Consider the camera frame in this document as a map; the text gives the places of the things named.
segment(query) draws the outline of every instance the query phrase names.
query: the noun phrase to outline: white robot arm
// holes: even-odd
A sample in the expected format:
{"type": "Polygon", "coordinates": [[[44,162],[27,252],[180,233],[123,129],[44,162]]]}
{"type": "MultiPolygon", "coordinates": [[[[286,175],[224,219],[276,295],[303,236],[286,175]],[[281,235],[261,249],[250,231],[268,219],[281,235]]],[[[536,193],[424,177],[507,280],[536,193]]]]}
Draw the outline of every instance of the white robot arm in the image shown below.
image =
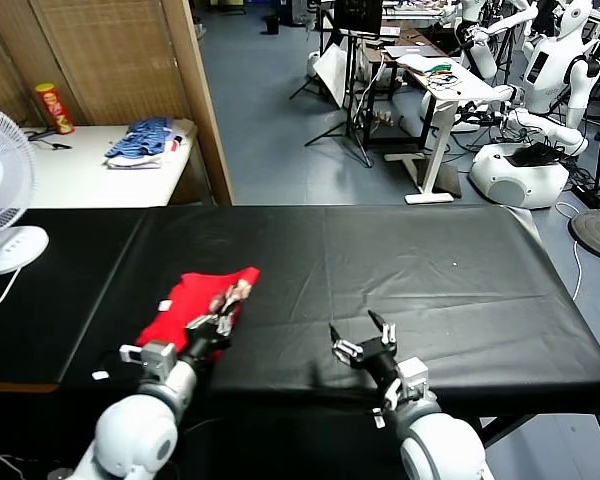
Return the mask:
{"type": "Polygon", "coordinates": [[[374,409],[376,424],[395,423],[407,478],[422,480],[493,480],[480,437],[462,420],[441,412],[429,390],[427,366],[414,357],[396,363],[395,324],[369,311],[381,336],[354,344],[331,329],[332,350],[342,362],[369,372],[382,394],[374,409]]]}
{"type": "Polygon", "coordinates": [[[589,104],[591,90],[600,78],[600,61],[596,59],[578,60],[572,64],[571,72],[568,73],[571,95],[567,105],[565,125],[570,128],[578,128],[589,104]]]}
{"type": "Polygon", "coordinates": [[[143,366],[147,378],[136,394],[100,416],[95,438],[70,480],[152,480],[169,461],[178,441],[178,423],[213,354],[229,345],[232,315],[239,299],[216,314],[187,325],[187,345],[176,355],[173,343],[153,341],[144,348],[123,345],[124,362],[143,366]]]}
{"type": "Polygon", "coordinates": [[[468,9],[469,13],[465,15],[465,3],[470,2],[462,3],[463,21],[456,29],[456,37],[461,48],[466,52],[474,73],[483,80],[488,80],[498,73],[498,66],[488,45],[489,38],[520,24],[525,24],[524,34],[529,35],[531,23],[538,15],[537,2],[534,1],[529,5],[526,0],[511,0],[518,12],[488,27],[481,27],[478,24],[475,7],[471,6],[468,9]]]}
{"type": "Polygon", "coordinates": [[[524,108],[509,112],[505,125],[514,130],[526,129],[529,137],[540,143],[547,138],[551,146],[564,148],[567,155],[578,156],[589,145],[578,129],[561,125],[547,117],[533,115],[524,108]]]}
{"type": "Polygon", "coordinates": [[[462,21],[479,23],[480,14],[487,0],[461,0],[462,5],[462,21]]]}

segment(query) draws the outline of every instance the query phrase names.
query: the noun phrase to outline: fan base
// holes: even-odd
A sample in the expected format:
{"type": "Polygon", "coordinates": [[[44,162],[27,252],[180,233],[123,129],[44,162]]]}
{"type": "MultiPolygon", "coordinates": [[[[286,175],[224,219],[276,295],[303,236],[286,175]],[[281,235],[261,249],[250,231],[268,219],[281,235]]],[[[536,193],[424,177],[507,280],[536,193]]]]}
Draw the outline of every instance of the fan base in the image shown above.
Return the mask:
{"type": "Polygon", "coordinates": [[[29,265],[49,244],[40,227],[11,227],[0,232],[0,275],[29,265]]]}
{"type": "Polygon", "coordinates": [[[586,250],[600,257],[600,212],[587,210],[569,220],[571,236],[586,250]]]}

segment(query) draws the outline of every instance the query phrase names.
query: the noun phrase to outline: electric fan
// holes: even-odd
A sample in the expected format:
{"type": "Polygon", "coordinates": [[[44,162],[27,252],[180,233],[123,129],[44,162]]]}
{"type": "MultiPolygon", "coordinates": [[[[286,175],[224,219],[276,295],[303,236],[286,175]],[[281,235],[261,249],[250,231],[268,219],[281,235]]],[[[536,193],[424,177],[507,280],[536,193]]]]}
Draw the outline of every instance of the electric fan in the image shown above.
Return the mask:
{"type": "Polygon", "coordinates": [[[49,243],[40,227],[11,227],[31,203],[34,161],[27,137],[0,111],[0,275],[28,265],[49,243]]]}

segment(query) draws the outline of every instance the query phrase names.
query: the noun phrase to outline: red cloth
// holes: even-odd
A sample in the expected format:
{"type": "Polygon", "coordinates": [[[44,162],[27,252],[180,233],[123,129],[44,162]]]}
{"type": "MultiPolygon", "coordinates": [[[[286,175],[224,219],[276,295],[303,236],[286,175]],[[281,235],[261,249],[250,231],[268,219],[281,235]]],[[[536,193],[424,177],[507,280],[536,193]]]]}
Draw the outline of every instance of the red cloth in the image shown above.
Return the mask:
{"type": "Polygon", "coordinates": [[[209,305],[216,295],[225,293],[238,280],[246,280],[253,286],[259,276],[260,270],[253,267],[229,275],[182,275],[180,283],[169,294],[169,310],[158,314],[151,325],[142,331],[136,344],[144,346],[151,340],[161,340],[175,343],[176,350],[180,351],[187,344],[186,325],[200,315],[209,313],[209,305]]]}

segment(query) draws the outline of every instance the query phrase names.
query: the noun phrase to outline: chips can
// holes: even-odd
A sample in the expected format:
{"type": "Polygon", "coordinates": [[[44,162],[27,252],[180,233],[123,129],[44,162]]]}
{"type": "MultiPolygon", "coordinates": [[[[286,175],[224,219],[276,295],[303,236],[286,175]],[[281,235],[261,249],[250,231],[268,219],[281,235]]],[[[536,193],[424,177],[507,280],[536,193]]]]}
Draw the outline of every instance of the chips can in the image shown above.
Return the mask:
{"type": "Polygon", "coordinates": [[[60,101],[60,95],[58,95],[56,86],[53,83],[41,83],[36,86],[36,92],[47,108],[49,115],[51,115],[58,133],[60,135],[67,135],[75,131],[69,113],[60,101]]]}

